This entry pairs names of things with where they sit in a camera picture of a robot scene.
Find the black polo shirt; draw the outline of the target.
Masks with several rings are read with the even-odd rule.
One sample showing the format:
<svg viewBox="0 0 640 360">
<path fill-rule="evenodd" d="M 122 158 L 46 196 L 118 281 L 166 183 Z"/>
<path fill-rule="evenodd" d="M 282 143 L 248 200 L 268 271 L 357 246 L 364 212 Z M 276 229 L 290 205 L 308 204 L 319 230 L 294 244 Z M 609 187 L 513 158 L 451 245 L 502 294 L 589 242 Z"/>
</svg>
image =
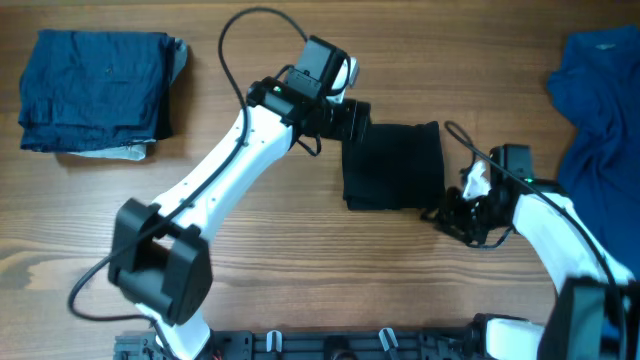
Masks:
<svg viewBox="0 0 640 360">
<path fill-rule="evenodd" d="M 434 210 L 445 193 L 439 124 L 374 124 L 342 145 L 342 172 L 351 211 Z"/>
</svg>

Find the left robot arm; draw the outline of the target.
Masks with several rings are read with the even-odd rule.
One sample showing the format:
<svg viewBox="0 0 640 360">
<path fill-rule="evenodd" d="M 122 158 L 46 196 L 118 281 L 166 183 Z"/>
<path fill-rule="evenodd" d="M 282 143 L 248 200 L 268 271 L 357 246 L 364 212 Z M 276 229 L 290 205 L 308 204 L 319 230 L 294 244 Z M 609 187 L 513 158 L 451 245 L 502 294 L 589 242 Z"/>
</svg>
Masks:
<svg viewBox="0 0 640 360">
<path fill-rule="evenodd" d="M 253 83 L 233 128 L 181 183 L 116 215 L 108 280 L 152 331 L 116 339 L 117 359 L 216 359 L 201 311 L 213 281 L 209 247 L 255 180 L 300 137 L 359 142 L 370 106 L 348 99 L 359 63 L 311 36 L 295 65 Z"/>
</svg>

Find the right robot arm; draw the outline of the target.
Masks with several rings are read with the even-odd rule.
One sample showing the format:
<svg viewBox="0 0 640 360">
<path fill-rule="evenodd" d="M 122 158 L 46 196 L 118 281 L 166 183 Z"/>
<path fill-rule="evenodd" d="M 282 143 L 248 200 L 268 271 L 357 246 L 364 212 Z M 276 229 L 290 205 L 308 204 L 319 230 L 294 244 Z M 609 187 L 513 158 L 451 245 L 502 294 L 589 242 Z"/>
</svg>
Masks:
<svg viewBox="0 0 640 360">
<path fill-rule="evenodd" d="M 479 314 L 464 345 L 485 359 L 636 359 L 639 283 L 585 229 L 571 200 L 554 181 L 535 177 L 526 145 L 493 148 L 490 161 L 463 172 L 439 209 L 426 214 L 464 245 L 488 250 L 489 233 L 525 238 L 547 270 L 556 303 L 545 325 L 506 315 Z"/>
</svg>

